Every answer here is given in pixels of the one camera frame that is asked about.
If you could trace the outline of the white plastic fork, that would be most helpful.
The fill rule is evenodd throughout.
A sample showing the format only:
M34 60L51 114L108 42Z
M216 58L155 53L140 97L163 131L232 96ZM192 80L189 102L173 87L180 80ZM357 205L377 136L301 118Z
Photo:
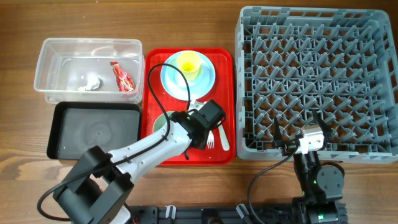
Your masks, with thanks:
M214 134L212 131L210 131L208 134L208 139L207 139L206 145L207 145L208 149L213 149L215 146L215 138L214 138Z

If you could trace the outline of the white tissue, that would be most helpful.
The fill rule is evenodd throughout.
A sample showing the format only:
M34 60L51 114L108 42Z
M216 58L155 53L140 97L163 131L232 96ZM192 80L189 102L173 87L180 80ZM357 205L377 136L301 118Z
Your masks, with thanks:
M86 81L86 85L80 86L78 88L78 91L94 91L97 90L101 84L102 84L102 79L100 79L98 76L89 76L89 77L84 77L81 76L81 79L83 81Z

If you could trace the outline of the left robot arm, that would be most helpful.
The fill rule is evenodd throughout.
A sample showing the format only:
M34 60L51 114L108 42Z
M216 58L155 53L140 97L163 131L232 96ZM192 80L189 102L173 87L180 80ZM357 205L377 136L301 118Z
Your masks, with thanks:
M71 223L129 223L125 205L135 183L151 169L190 148L204 149L223 119L202 108L175 111L155 133L120 149L85 152L62 183L47 191Z

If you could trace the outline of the yellow plastic cup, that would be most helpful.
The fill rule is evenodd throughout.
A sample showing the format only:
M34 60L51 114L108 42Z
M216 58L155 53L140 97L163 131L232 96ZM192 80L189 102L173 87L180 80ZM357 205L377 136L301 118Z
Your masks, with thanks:
M192 50L181 51L177 57L177 67L189 81L196 79L201 67L201 58L198 52Z

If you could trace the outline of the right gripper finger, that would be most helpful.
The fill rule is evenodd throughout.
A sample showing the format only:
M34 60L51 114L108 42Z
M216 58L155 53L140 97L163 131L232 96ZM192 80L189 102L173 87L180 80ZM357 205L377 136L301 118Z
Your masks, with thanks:
M273 135L272 145L273 146L282 145L282 135L280 132L280 126L277 117L274 118L274 135Z
M325 139L330 139L332 135L332 129L329 127L329 125L327 125L326 122L324 122L324 120L321 119L320 115L315 110L312 111L312 116L315 122L319 125L319 127L323 131Z

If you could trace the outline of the red snack wrapper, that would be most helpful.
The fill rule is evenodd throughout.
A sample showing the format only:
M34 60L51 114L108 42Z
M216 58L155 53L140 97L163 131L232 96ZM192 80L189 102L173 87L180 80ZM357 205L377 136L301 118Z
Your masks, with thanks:
M118 62L110 62L110 65L116 76L119 91L134 91L136 86L131 76L120 67L120 64Z

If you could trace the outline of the white plastic spoon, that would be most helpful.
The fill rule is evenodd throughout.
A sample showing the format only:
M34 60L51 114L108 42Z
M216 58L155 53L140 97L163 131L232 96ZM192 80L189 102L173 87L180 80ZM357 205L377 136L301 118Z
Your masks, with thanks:
M230 150L230 146L229 146L229 142L228 142L228 138L226 136L226 133L224 131L223 125L219 125L218 126L218 131L220 134L220 141L221 141L221 145L224 151L228 151Z

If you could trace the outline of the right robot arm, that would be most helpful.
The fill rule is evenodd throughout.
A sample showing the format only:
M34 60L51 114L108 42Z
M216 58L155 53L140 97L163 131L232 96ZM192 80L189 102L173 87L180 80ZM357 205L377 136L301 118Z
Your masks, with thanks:
M313 125L304 126L291 140L282 139L279 121L274 119L273 147L294 159L294 171L303 195L292 201L294 223L346 223L346 210L339 206L345 184L344 169L335 162L320 162L318 151L326 148L332 129L312 111Z

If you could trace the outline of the light blue plate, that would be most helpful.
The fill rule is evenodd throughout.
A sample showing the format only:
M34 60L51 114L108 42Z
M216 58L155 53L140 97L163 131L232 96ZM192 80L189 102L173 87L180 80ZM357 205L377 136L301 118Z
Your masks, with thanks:
M180 52L171 55L165 62L167 64L173 65L174 67L177 67L177 57L180 54ZM203 77L198 85L189 86L191 100L197 100L205 96L212 89L216 79L215 67L211 63L210 59L205 55L203 55L202 53L199 53L199 55L201 58L201 65L204 66ZM172 84L166 74L167 68L168 66L163 66L161 69L160 80L163 88L172 97L178 100L187 101L188 100L187 87L180 88L177 85Z

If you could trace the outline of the mint green bowl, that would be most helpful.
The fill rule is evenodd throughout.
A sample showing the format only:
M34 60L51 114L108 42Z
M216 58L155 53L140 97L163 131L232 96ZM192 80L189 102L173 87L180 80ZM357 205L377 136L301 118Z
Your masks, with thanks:
M160 128L163 127L164 124L167 123L166 117L169 117L174 111L167 111L166 116L162 113L161 115L158 116L158 118L155 120L153 127L152 127L152 132L155 133L158 131Z

